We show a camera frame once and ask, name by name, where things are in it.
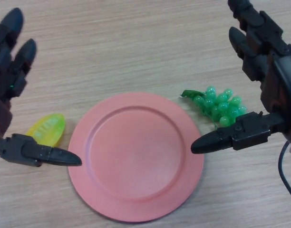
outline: pink plate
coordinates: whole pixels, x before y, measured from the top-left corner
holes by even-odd
[[[81,198],[111,219],[145,222],[178,208],[194,191],[204,155],[190,146],[200,134],[175,103],[127,93],[93,107],[77,125],[69,150],[83,165],[69,167]]]

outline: green grapes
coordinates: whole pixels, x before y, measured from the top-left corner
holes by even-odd
[[[206,92],[184,90],[182,97],[187,97],[201,109],[205,116],[214,122],[219,122],[221,127],[227,127],[235,123],[235,118],[247,112],[246,106],[242,105],[242,99],[234,96],[232,89],[225,89],[217,95],[213,86],[209,86]]]
[[[230,119],[228,116],[222,116],[220,119],[220,124],[222,127],[227,127],[230,125]]]

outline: wire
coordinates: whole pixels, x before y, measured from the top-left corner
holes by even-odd
[[[279,169],[279,174],[280,174],[280,177],[285,185],[285,187],[287,188],[288,192],[291,194],[291,186],[289,185],[289,183],[287,182],[285,176],[284,176],[284,173],[283,173],[283,157],[284,157],[284,154],[286,152],[286,149],[287,147],[289,146],[289,141],[287,141],[282,150],[281,150],[281,153],[280,153],[280,156],[279,156],[279,162],[278,162],[278,169]]]

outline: wooden table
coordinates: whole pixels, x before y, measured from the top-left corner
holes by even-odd
[[[291,43],[291,0],[253,1],[284,29]],[[169,98],[202,133],[213,130],[178,95],[187,88],[233,88],[250,111],[264,110],[259,84],[242,72],[221,0],[0,0],[0,20],[13,7],[25,14],[16,51],[34,38],[38,54],[29,84],[13,100],[7,135],[25,133],[39,118],[62,112],[67,148],[75,125],[99,101],[127,91]],[[239,152],[205,157],[202,181],[172,214],[145,224],[110,221],[76,195],[66,167],[32,168],[0,159],[0,228],[291,228],[291,196],[277,170],[282,135]],[[291,183],[291,158],[285,156]]]

